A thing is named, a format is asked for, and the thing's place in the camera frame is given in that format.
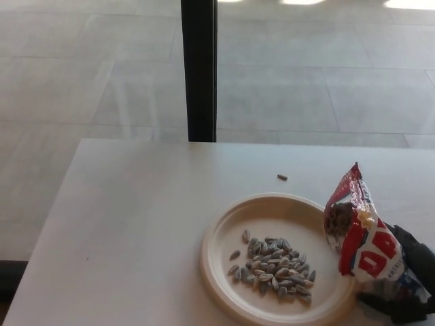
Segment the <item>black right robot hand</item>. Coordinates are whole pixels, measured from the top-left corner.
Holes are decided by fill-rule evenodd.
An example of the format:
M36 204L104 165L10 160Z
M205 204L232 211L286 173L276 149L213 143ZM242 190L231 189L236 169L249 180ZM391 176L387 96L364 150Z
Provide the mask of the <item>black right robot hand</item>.
M421 322L434 313L434 252L398 225L387 225L402 246L405 273L381 292L360 292L359 302L390 317L395 325Z

